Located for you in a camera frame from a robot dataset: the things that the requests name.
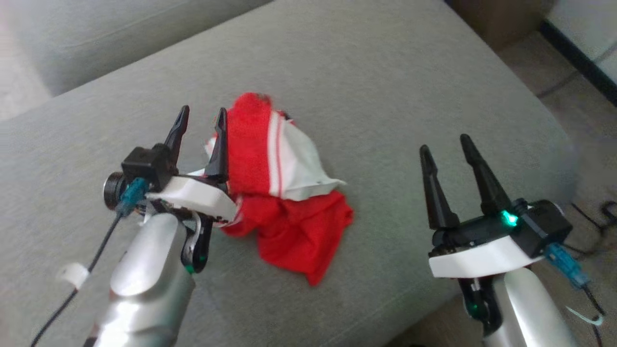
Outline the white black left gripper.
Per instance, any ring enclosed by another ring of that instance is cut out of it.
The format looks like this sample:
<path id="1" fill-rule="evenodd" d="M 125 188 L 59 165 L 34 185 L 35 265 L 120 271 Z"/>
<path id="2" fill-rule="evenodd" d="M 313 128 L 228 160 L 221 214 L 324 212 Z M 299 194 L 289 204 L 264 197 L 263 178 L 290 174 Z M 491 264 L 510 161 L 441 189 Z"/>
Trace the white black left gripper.
<path id="1" fill-rule="evenodd" d="M 177 164 L 182 138 L 188 128 L 190 107 L 181 107 L 174 124 L 168 132 L 165 145 L 170 150 L 170 162 Z M 220 108 L 215 124 L 216 140 L 205 167 L 205 176 L 216 184 L 228 180 L 228 113 Z M 147 200 L 161 200 L 176 209 L 186 209 L 213 217 L 215 222 L 224 225 L 233 222 L 239 208 L 227 193 L 203 182 L 195 176 L 173 176 L 167 186 L 159 192 L 148 192 Z"/>

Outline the large grey sofa seat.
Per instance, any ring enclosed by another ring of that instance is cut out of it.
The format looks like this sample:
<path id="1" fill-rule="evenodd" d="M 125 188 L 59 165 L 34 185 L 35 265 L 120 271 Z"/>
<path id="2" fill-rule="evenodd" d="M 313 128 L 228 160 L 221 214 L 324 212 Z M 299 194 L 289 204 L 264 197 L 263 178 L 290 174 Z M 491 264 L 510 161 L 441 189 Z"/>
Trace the large grey sofa seat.
<path id="1" fill-rule="evenodd" d="M 191 118 L 203 165 L 219 108 L 268 94 L 314 141 L 354 210 L 318 286 L 216 231 L 177 347 L 381 346 L 458 293 L 430 274 L 418 150 L 460 219 L 481 214 L 467 133 L 513 199 L 564 206 L 577 153 L 555 117 L 441 0 L 275 0 L 0 124 L 0 347 L 29 347 L 114 216 L 110 172 Z"/>

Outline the white board with black edge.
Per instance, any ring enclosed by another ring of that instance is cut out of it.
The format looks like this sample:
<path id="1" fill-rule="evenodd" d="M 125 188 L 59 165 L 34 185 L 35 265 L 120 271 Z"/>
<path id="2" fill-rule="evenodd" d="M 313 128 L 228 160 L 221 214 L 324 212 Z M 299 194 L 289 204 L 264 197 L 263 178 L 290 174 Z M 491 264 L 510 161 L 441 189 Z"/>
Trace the white board with black edge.
<path id="1" fill-rule="evenodd" d="M 584 77 L 617 107 L 617 0 L 557 0 L 538 32 L 575 69 L 538 97 Z"/>

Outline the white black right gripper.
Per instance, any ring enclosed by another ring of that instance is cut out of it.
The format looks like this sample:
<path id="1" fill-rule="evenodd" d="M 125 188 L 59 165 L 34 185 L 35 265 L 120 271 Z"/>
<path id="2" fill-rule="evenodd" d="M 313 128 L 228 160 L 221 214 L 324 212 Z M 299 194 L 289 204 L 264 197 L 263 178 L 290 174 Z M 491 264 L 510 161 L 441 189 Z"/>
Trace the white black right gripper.
<path id="1" fill-rule="evenodd" d="M 474 172 L 484 215 L 460 224 L 450 209 L 438 179 L 429 146 L 419 148 L 429 228 L 432 237 L 429 267 L 436 278 L 472 279 L 503 274 L 540 261 L 529 257 L 510 236 L 522 219 L 507 211 L 512 203 L 499 180 L 468 134 L 461 147 Z"/>

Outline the small grey sofa cushion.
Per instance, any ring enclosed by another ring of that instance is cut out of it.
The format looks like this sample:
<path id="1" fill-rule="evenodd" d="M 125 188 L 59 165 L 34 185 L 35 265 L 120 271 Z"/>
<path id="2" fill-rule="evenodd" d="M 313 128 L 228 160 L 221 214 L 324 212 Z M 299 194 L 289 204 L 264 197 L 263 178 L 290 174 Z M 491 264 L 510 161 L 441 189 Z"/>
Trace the small grey sofa cushion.
<path id="1" fill-rule="evenodd" d="M 59 96 L 272 0 L 0 0 L 52 96 Z"/>

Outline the red white-trimmed sports garment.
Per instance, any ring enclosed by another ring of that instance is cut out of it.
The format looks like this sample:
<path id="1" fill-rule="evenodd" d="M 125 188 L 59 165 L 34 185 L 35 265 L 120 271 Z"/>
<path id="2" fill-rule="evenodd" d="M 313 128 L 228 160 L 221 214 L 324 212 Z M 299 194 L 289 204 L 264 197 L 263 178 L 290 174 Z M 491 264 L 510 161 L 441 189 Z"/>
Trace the red white-trimmed sports garment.
<path id="1" fill-rule="evenodd" d="M 353 222 L 344 182 L 328 176 L 314 142 L 269 96 L 241 94 L 227 116 L 227 185 L 239 210 L 223 231 L 255 231 L 264 261 L 318 285 Z"/>

